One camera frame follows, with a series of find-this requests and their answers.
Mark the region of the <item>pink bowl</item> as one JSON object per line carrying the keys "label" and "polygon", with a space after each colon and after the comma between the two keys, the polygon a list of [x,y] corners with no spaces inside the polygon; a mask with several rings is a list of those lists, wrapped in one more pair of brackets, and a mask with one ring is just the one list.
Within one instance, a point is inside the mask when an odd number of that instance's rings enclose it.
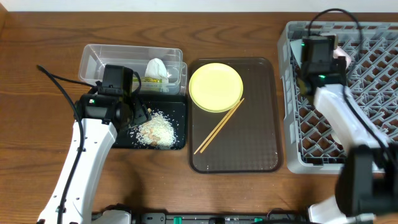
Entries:
{"label": "pink bowl", "polygon": [[336,49],[333,51],[333,58],[338,58],[338,57],[344,57],[346,60],[346,68],[349,67],[349,65],[352,62],[351,57],[339,46],[336,47]]}

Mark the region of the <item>rice food waste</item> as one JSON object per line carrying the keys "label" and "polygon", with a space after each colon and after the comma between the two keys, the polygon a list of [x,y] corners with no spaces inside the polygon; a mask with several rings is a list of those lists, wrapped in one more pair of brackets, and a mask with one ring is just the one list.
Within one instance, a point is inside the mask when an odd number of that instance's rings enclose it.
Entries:
{"label": "rice food waste", "polygon": [[177,134],[169,115],[160,110],[151,111],[150,115],[150,121],[128,131],[129,137],[134,140],[134,145],[171,149],[177,143]]}

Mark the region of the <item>green snack wrapper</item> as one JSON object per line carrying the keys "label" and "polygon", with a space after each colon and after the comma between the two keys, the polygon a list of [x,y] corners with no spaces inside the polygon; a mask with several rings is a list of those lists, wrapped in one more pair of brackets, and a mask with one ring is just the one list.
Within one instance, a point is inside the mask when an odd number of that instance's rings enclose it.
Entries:
{"label": "green snack wrapper", "polygon": [[141,83],[162,83],[162,79],[143,77],[141,78]]}

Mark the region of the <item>white napkin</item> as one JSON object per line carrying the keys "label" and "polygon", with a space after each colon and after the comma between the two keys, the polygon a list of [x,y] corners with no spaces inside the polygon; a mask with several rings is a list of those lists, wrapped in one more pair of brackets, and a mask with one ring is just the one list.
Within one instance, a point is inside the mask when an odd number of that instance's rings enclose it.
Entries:
{"label": "white napkin", "polygon": [[162,83],[169,82],[165,64],[159,58],[153,58],[148,62],[145,77],[161,80]]}

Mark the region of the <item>white cup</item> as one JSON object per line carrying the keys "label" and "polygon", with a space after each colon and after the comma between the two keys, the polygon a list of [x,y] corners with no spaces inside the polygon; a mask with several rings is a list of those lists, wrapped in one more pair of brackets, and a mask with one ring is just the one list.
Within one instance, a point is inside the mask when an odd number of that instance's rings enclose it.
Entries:
{"label": "white cup", "polygon": [[340,146],[343,146],[343,144],[341,143],[340,139],[338,138],[337,134],[334,131],[331,132],[331,136],[332,136],[334,142],[336,142]]}

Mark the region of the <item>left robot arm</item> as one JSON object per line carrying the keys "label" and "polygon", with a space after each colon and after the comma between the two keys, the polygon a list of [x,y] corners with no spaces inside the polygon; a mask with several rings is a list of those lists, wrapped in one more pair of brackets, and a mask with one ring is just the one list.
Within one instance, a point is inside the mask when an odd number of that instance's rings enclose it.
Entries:
{"label": "left robot arm", "polygon": [[75,119],[67,158],[38,223],[131,223],[133,214],[128,206],[110,205],[94,217],[93,202],[104,162],[118,134],[151,119],[139,96],[141,87],[132,85],[142,82],[139,74],[124,66],[107,65],[102,80],[73,102],[59,84],[60,77],[41,65],[37,69],[61,91]]}

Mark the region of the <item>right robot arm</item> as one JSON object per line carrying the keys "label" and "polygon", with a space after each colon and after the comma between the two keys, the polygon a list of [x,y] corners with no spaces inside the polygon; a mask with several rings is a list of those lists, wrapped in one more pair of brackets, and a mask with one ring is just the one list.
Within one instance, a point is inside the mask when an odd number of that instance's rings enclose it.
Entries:
{"label": "right robot arm", "polygon": [[308,208],[310,222],[367,222],[397,212],[397,145],[355,102],[347,86],[349,60],[335,54],[335,36],[305,36],[291,47],[300,67],[300,93],[326,118],[348,152],[335,194]]}

